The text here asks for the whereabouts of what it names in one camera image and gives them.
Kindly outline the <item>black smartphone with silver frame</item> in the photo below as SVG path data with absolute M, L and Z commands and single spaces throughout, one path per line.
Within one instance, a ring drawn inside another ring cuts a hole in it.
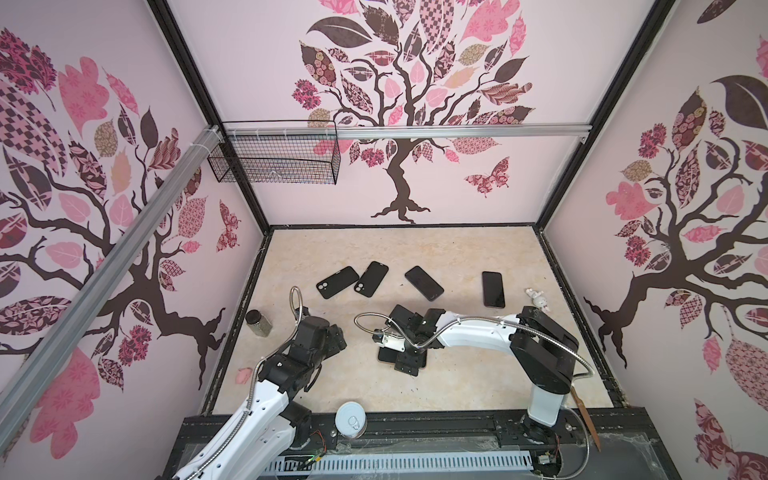
M 384 363 L 395 364 L 399 354 L 400 352 L 397 350 L 380 348 L 378 350 L 377 360 Z

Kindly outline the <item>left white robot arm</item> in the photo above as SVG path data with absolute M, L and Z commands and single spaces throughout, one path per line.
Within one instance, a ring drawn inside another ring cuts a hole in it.
M 311 411 L 295 402 L 308 392 L 324 360 L 346 348 L 343 330 L 315 316 L 300 320 L 291 338 L 262 360 L 246 399 L 175 479 L 256 479 L 298 434 L 306 435 Z

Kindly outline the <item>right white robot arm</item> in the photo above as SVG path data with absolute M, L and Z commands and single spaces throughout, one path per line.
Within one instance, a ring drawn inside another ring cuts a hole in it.
M 514 356 L 532 383 L 526 420 L 541 428 L 555 426 L 573 382 L 594 375 L 578 353 L 579 341 L 535 307 L 526 306 L 519 314 L 502 317 L 437 311 L 417 325 L 426 331 L 408 330 L 390 314 L 372 339 L 385 349 L 402 353 L 474 347 Z

